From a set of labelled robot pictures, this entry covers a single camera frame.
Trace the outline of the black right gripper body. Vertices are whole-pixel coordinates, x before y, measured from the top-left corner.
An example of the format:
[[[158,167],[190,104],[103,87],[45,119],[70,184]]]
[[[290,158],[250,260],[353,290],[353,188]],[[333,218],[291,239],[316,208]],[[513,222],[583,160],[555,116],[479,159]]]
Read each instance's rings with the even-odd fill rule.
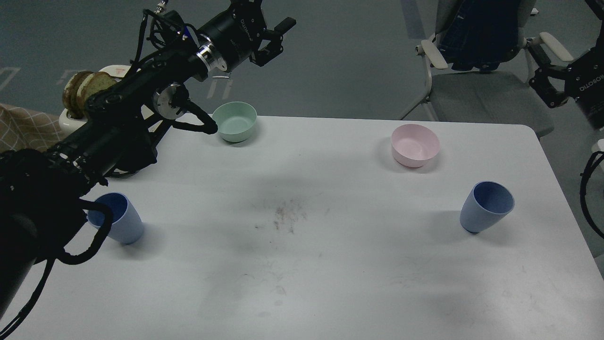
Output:
[[[604,126],[604,54],[594,47],[568,65],[565,92],[572,97],[593,129]]]

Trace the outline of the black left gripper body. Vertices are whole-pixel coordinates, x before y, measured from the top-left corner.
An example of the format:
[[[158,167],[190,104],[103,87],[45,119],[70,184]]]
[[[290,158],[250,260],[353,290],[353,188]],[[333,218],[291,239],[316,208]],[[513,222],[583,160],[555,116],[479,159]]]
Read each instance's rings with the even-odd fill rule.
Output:
[[[197,58],[207,73],[229,73],[243,61],[263,67],[284,52],[284,24],[269,29],[260,0],[232,0],[197,30]]]

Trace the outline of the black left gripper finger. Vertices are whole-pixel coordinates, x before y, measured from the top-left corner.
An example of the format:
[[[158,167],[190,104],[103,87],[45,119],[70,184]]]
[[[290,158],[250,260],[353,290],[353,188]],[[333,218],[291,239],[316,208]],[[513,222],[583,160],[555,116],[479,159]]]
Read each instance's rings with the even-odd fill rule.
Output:
[[[274,28],[267,30],[267,34],[269,36],[283,36],[285,33],[289,32],[296,25],[296,19],[292,17],[285,17],[283,21],[281,21]]]

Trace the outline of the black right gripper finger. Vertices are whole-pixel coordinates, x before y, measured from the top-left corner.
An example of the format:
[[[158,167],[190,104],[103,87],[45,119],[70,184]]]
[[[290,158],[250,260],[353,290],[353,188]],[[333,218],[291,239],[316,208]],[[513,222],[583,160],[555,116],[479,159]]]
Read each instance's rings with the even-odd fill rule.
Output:
[[[537,93],[539,98],[553,109],[563,106],[568,102],[570,96],[566,90],[557,90],[550,79],[563,80],[570,78],[571,68],[537,68],[532,78],[529,79],[529,86]]]

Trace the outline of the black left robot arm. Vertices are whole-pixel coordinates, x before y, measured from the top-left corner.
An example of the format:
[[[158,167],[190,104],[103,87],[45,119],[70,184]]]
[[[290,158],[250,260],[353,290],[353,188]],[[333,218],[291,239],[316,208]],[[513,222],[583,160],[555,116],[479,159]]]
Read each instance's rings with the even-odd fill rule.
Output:
[[[269,29],[260,0],[233,0],[199,28],[177,11],[145,10],[137,56],[116,84],[84,102],[82,127],[46,151],[1,153],[1,312],[31,267],[45,261],[32,296],[9,323],[16,327],[37,303],[55,261],[78,265],[99,251],[110,231],[105,221],[92,243],[73,255],[65,246],[85,222],[85,211],[111,216],[107,206],[84,200],[107,185],[114,170],[137,172],[157,162],[157,144],[170,128],[214,134],[217,124],[185,96],[184,83],[214,69],[233,71],[244,60],[262,67],[283,52],[283,36],[296,25],[284,18]]]

